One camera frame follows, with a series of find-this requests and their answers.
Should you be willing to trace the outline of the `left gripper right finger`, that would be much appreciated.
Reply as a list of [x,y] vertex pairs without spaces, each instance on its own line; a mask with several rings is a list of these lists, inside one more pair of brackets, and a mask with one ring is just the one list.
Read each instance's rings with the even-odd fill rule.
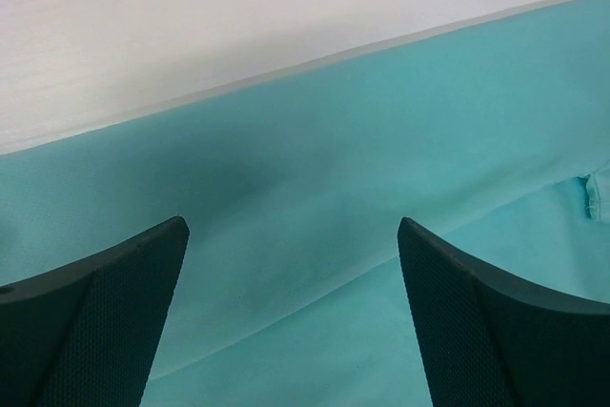
[[608,304],[510,274],[411,218],[397,243],[434,405],[608,405]]

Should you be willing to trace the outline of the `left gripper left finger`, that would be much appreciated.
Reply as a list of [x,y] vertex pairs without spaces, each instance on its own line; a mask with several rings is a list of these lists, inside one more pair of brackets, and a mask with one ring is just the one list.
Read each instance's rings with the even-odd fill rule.
[[4,406],[137,406],[190,231],[175,216],[1,289]]

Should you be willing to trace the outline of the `teal t shirt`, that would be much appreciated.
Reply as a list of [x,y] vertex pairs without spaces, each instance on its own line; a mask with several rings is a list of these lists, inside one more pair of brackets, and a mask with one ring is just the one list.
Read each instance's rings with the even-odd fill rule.
[[174,215],[190,239],[147,406],[427,406],[411,217],[609,298],[609,0],[574,0],[1,159],[1,280]]

